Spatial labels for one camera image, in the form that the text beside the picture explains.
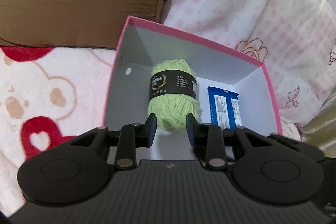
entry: white hole in box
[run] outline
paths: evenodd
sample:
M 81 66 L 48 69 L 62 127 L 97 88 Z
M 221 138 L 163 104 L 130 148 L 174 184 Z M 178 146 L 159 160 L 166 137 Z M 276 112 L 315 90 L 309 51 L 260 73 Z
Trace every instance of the white hole in box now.
M 129 68 L 126 69 L 125 74 L 130 75 L 131 72 L 132 72 L 132 68 L 129 67 Z

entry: gold fabric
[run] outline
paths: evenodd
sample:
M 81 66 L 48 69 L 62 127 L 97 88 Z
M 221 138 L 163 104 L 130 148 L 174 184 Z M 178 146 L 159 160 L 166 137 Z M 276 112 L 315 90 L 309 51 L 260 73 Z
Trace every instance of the gold fabric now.
M 327 157 L 336 157 L 336 89 L 319 114 L 303 129 L 306 143 L 319 147 Z

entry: pink box rim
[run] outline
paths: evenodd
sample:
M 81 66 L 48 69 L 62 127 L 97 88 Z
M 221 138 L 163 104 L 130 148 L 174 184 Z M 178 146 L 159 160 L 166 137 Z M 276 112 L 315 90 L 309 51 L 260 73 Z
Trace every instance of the pink box rim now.
M 246 62 L 248 62 L 252 65 L 255 65 L 257 67 L 261 67 L 262 70 L 263 70 L 264 76 L 265 76 L 267 88 L 268 88 L 270 98 L 271 98 L 271 101 L 272 101 L 272 107 L 273 107 L 273 111 L 274 111 L 274 116 L 275 116 L 275 121 L 276 121 L 276 125 L 277 125 L 278 135 L 281 135 L 281 136 L 283 135 L 280 112 L 279 112 L 275 92 L 274 92 L 274 89 L 273 89 L 273 86 L 272 86 L 271 79 L 269 77 L 267 67 L 263 62 L 255 59 L 251 56 L 248 56 L 248 55 L 246 55 L 242 52 L 239 52 L 235 49 L 232 49 L 232 48 L 229 48 L 227 46 L 216 43 L 214 41 L 208 40 L 206 38 L 199 37 L 195 34 L 184 32 L 184 31 L 181 31 L 181 30 L 177 30 L 175 28 L 168 27 L 168 26 L 162 25 L 160 23 L 152 22 L 152 21 L 142 19 L 142 18 L 138 18 L 138 17 L 134 17 L 134 16 L 128 16 L 127 17 L 127 19 L 125 21 L 125 24 L 124 24 L 124 27 L 122 29 L 119 41 L 118 41 L 117 48 L 116 48 L 115 60 L 114 60 L 113 65 L 112 65 L 110 81 L 112 81 L 112 78 L 113 78 L 113 72 L 114 72 L 114 69 L 115 69 L 115 66 L 116 66 L 116 63 L 117 63 L 117 57 L 119 56 L 122 40 L 123 40 L 125 31 L 127 29 L 127 26 L 134 26 L 134 27 L 146 29 L 146 30 L 149 30 L 149 31 L 152 31 L 152 32 L 165 34 L 165 35 L 168 35 L 170 37 L 175 37 L 175 38 L 178 38 L 178 39 L 191 41 L 193 43 L 197 43 L 199 45 L 202 45 L 202 46 L 211 48 L 213 50 L 223 52 L 225 54 L 228 54 L 228 55 L 231 55 L 233 57 L 239 58 L 239 59 L 244 60 L 244 61 L 246 61 Z M 107 106 L 108 97 L 109 97 L 109 95 L 107 95 L 107 97 L 106 97 L 105 109 L 106 109 L 106 106 Z

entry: red heart pattern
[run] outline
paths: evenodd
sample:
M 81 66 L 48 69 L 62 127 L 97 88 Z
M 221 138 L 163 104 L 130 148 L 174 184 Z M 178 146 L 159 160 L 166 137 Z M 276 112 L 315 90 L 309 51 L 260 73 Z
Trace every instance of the red heart pattern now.
M 75 138 L 75 136 L 62 136 L 57 124 L 49 117 L 34 117 L 24 122 L 21 127 L 20 137 L 26 160 L 43 152 L 31 143 L 31 135 L 45 132 L 49 137 L 47 149 Z
M 1 47 L 4 54 L 16 61 L 16 62 L 25 62 L 25 61 L 35 61 L 39 58 L 47 55 L 54 48 L 52 47 L 42 47 L 42 48 L 23 48 L 23 47 Z

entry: black yarn label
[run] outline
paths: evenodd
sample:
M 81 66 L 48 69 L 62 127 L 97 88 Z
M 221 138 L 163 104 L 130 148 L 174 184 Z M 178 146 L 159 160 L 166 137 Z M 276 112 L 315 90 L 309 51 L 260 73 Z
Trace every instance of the black yarn label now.
M 151 78 L 150 100 L 163 94 L 185 94 L 196 99 L 195 78 L 181 70 L 165 70 Z

